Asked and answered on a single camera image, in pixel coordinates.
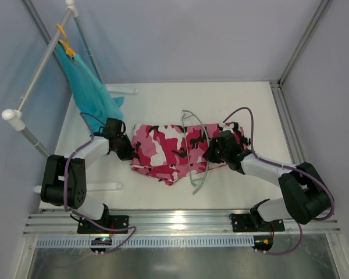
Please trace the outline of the pink camouflage trousers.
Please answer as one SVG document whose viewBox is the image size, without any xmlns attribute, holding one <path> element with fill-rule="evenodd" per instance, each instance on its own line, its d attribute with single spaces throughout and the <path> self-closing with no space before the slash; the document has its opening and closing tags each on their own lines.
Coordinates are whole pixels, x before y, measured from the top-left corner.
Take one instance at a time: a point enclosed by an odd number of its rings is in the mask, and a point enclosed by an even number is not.
<svg viewBox="0 0 349 279">
<path fill-rule="evenodd" d="M 205 124 L 210 141 L 219 133 L 218 124 Z M 166 185 L 173 185 L 189 176 L 183 128 L 181 125 L 136 124 L 132 145 L 135 149 L 131 161 L 132 171 L 151 177 Z M 209 163 L 209 169 L 225 166 L 225 163 Z"/>
</svg>

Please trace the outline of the clear green hanger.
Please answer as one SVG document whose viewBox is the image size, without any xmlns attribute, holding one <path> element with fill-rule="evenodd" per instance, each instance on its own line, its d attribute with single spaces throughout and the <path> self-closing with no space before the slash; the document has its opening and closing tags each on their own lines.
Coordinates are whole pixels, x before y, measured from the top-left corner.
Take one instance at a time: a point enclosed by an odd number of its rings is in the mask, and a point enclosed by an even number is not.
<svg viewBox="0 0 349 279">
<path fill-rule="evenodd" d="M 190 184 L 193 186 L 193 195 L 196 195 L 203 187 L 209 172 L 209 162 L 203 158 L 203 154 L 209 148 L 210 136 L 195 113 L 185 109 L 181 112 Z"/>
</svg>

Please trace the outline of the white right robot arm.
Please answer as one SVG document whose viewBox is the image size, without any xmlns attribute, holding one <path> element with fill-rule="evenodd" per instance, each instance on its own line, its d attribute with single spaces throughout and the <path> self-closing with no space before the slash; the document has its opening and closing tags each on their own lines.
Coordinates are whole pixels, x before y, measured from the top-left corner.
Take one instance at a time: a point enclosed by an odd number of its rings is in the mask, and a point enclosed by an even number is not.
<svg viewBox="0 0 349 279">
<path fill-rule="evenodd" d="M 243 175 L 258 177 L 280 188 L 282 197 L 266 199 L 250 209 L 255 226 L 278 219 L 293 219 L 308 224 L 331 209 L 334 199 L 310 163 L 284 165 L 258 156 L 243 148 L 231 131 L 222 131 L 211 140 L 204 158 L 212 163 L 225 163 L 229 169 Z"/>
</svg>

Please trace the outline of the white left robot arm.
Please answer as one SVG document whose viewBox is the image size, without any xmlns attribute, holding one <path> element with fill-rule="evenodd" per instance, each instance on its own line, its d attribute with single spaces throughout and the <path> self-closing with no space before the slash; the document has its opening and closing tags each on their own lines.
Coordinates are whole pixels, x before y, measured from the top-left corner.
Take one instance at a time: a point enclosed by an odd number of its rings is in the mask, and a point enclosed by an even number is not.
<svg viewBox="0 0 349 279">
<path fill-rule="evenodd" d="M 36 188 L 41 201 L 63 207 L 83 218 L 107 222 L 109 208 L 87 193 L 87 169 L 99 158 L 117 154 L 122 161 L 132 160 L 134 148 L 126 134 L 126 125 L 108 118 L 90 139 L 70 155 L 53 154 L 47 158 L 41 186 Z"/>
</svg>

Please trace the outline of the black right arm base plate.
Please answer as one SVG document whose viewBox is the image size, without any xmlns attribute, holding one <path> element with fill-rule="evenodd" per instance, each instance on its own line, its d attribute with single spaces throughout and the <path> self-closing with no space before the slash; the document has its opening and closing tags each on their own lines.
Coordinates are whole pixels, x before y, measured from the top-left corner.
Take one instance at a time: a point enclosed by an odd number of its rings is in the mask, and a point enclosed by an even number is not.
<svg viewBox="0 0 349 279">
<path fill-rule="evenodd" d="M 283 220 L 264 221 L 257 213 L 229 214 L 234 233 L 269 233 L 285 231 Z"/>
</svg>

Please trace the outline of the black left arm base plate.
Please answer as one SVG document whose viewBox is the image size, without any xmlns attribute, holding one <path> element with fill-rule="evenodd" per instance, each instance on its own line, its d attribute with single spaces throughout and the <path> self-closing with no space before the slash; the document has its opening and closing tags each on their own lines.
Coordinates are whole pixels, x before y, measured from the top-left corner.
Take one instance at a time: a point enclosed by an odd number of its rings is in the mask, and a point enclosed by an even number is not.
<svg viewBox="0 0 349 279">
<path fill-rule="evenodd" d="M 110 215 L 106 220 L 94 220 L 95 224 L 79 219 L 78 234 L 127 234 L 129 227 L 128 215 Z"/>
</svg>

